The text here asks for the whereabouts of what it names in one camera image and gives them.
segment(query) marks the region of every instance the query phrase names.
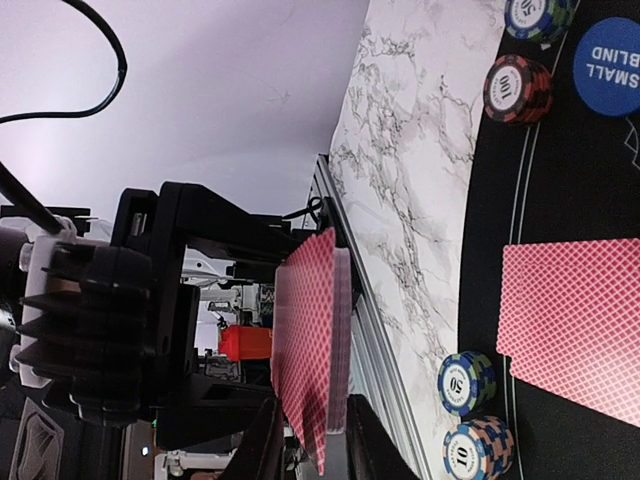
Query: white chip label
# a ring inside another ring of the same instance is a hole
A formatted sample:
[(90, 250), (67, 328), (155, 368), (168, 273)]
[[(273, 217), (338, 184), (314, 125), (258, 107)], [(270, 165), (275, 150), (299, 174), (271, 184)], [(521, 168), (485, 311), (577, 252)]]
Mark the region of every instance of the white chip label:
[(444, 398), (454, 407), (462, 407), (471, 396), (471, 379), (464, 368), (459, 365), (451, 365), (445, 371), (442, 378)]
[(496, 110), (512, 108), (522, 93), (522, 76), (517, 68), (506, 66), (499, 69), (489, 85), (491, 105)]
[(547, 2), (554, 0), (513, 0), (511, 2), (511, 20), (516, 28), (535, 27), (542, 19)]
[(476, 447), (466, 435), (455, 434), (447, 447), (447, 458), (451, 471), (460, 480), (472, 479), (480, 469), (480, 459)]

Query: poker chip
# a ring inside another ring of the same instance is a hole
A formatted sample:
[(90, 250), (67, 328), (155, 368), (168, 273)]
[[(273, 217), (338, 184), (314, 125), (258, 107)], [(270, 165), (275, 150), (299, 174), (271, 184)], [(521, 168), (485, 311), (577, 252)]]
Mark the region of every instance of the poker chip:
[(464, 416), (495, 397), (498, 384), (491, 361), (477, 352), (463, 352), (444, 359), (438, 372), (438, 392), (444, 408)]
[(487, 116), (509, 125), (539, 122), (553, 105), (552, 78), (546, 67), (514, 54), (496, 60), (483, 93)]
[(507, 32), (518, 39), (553, 43), (566, 33), (576, 12), (576, 0), (507, 0)]
[(640, 25), (612, 17), (580, 40), (573, 61), (580, 98), (593, 111), (626, 117), (640, 111)]
[(493, 480), (506, 473), (515, 458), (515, 442), (497, 417), (461, 423), (447, 432), (442, 458), (456, 480)]

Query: marble surface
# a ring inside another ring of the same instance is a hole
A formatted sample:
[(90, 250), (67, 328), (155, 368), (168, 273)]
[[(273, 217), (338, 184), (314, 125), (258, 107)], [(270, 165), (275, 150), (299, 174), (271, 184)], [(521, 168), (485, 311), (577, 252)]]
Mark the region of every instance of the marble surface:
[(466, 197), (504, 0), (371, 0), (330, 169), (433, 479), (447, 478), (437, 371), (456, 350)]

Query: red playing card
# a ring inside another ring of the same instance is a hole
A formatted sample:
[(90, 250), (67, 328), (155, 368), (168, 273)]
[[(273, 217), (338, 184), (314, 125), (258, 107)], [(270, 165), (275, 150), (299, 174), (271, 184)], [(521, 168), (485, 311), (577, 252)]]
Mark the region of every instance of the red playing card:
[(507, 247), (500, 351), (511, 374), (640, 426), (639, 268), (637, 239)]
[(327, 434), (346, 421), (350, 275), (333, 229), (309, 238), (276, 271), (272, 383), (320, 474)]

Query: black poker mat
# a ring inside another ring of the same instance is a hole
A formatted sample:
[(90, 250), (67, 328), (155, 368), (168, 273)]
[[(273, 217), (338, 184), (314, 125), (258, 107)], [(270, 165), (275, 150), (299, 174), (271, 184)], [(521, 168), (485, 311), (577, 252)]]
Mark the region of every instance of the black poker mat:
[(498, 55), (517, 53), (550, 70), (557, 59), (556, 101), (539, 128), (506, 126), (486, 116), (480, 126), (465, 223), (458, 343), (460, 351), (484, 352), (496, 365), (498, 397), (484, 413), (508, 415), (514, 433), (517, 425), (522, 467), (516, 460), (508, 479), (640, 478), (640, 428), (524, 382), (516, 380), (512, 388), (495, 351), (505, 245), (640, 237), (640, 115), (599, 116), (573, 85), (580, 39), (613, 16), (640, 21), (640, 2), (582, 0), (562, 48), (542, 51), (506, 34)]

